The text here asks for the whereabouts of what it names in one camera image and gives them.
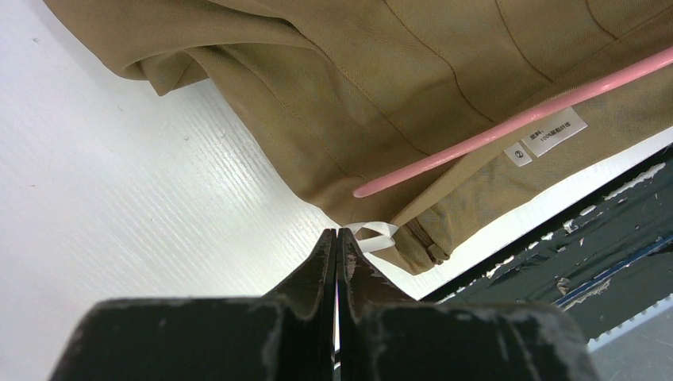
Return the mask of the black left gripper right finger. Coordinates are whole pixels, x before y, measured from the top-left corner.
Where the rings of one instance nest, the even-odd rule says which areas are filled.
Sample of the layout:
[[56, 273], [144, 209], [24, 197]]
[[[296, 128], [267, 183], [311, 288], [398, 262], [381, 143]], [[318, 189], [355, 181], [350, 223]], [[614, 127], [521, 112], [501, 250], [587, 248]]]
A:
[[344, 380], [596, 380], [575, 322], [544, 303], [419, 302], [336, 239]]

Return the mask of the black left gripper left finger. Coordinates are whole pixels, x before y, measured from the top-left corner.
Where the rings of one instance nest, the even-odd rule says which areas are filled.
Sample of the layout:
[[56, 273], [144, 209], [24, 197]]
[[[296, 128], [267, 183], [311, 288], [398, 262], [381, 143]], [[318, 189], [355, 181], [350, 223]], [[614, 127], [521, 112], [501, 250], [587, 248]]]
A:
[[72, 333], [54, 380], [330, 380], [337, 234], [260, 297], [114, 298]]

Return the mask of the tan brown pleated skirt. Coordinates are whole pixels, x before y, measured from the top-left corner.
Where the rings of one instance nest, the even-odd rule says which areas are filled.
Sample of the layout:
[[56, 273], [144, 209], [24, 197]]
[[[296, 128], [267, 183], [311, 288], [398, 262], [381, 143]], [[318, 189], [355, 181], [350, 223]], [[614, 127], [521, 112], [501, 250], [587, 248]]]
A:
[[365, 198], [353, 191], [672, 46], [669, 1], [50, 1], [114, 74], [211, 79], [340, 225], [396, 225], [417, 275], [541, 192], [672, 125], [663, 68]]

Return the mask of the pink thin hanger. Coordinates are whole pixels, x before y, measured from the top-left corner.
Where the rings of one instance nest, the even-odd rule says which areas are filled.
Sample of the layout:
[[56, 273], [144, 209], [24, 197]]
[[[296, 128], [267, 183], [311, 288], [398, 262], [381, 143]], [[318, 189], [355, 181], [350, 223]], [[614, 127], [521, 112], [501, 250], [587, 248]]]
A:
[[392, 171], [380, 178], [374, 179], [363, 186], [356, 188], [352, 195], [356, 198], [366, 198], [390, 187], [396, 186], [420, 174], [444, 165], [451, 160], [464, 156], [508, 134], [518, 131], [526, 125], [550, 116], [561, 110], [595, 98], [599, 95], [622, 87], [646, 75], [661, 70], [672, 64], [672, 48], [666, 48], [648, 58], [640, 60], [626, 68], [607, 75], [554, 97], [538, 106], [526, 110], [495, 127], [488, 129], [465, 141], [446, 148], [436, 154], [411, 163], [396, 171]]

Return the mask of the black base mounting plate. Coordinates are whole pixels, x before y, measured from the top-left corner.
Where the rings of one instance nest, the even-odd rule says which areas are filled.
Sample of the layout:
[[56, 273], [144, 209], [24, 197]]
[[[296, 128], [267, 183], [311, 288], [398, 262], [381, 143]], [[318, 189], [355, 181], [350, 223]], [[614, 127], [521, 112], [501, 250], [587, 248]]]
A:
[[672, 149], [597, 191], [426, 296], [542, 302], [571, 315], [592, 349], [672, 304]]

